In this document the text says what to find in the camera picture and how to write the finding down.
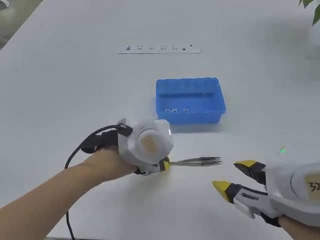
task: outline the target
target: forearm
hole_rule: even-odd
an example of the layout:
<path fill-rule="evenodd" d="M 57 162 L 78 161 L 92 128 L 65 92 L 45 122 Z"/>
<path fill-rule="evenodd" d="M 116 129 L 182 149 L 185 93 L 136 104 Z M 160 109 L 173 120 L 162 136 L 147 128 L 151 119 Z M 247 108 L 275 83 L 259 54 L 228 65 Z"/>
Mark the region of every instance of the forearm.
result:
<path fill-rule="evenodd" d="M 100 183 L 89 166 L 63 170 L 0 209 L 0 239 L 43 240 L 68 209 Z"/>
<path fill-rule="evenodd" d="M 293 238 L 293 240 L 320 239 L 319 227 L 307 226 L 285 216 L 279 218 L 279 224 Z"/>

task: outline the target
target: white table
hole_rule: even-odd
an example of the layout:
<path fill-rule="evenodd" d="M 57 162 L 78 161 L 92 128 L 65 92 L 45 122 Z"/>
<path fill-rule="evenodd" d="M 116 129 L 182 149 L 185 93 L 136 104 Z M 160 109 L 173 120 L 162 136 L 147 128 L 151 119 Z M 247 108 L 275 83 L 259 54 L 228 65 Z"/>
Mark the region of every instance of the white table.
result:
<path fill-rule="evenodd" d="M 266 162 L 284 144 L 320 155 L 320 67 L 306 57 L 313 16 L 297 2 L 45 0 L 0 52 L 0 205 L 58 173 L 95 129 L 156 118 L 157 79 L 215 76 L 226 114 L 214 126 L 173 127 L 171 159 L 221 156 L 224 164 L 102 184 L 70 210 L 74 234 L 289 240 L 239 213 L 211 181 L 262 189 L 233 162 Z M 192 43 L 202 53 L 115 53 L 139 43 Z M 49 236 L 69 237 L 65 219 Z"/>

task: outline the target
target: tweezers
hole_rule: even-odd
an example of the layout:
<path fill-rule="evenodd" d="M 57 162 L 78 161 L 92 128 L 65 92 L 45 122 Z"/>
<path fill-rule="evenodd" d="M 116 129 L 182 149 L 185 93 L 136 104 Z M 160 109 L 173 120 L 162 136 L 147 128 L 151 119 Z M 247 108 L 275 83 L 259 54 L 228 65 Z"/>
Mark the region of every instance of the tweezers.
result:
<path fill-rule="evenodd" d="M 222 160 L 219 156 L 202 156 L 181 161 L 169 161 L 169 163 L 171 166 L 208 167 L 221 164 Z"/>

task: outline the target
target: printed number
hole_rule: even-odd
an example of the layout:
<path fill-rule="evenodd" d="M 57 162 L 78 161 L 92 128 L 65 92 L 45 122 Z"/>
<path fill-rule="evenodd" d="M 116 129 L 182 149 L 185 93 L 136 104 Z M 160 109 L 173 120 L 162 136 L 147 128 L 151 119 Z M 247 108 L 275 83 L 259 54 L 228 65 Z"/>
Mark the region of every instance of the printed number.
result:
<path fill-rule="evenodd" d="M 309 187 L 312 188 L 311 192 L 320 190 L 320 182 L 309 182 Z"/>

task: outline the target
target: human hand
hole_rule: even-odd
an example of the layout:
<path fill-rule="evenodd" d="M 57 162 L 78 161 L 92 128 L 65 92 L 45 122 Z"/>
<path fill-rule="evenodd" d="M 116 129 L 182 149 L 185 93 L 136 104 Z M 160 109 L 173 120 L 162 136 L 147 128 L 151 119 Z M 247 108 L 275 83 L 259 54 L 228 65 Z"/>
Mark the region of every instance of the human hand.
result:
<path fill-rule="evenodd" d="M 121 178 L 137 170 L 136 166 L 132 166 L 120 158 L 117 147 L 97 151 L 80 166 L 90 167 L 99 183 Z"/>
<path fill-rule="evenodd" d="M 307 226 L 286 216 L 279 217 L 279 224 L 294 240 L 320 239 L 320 227 Z"/>

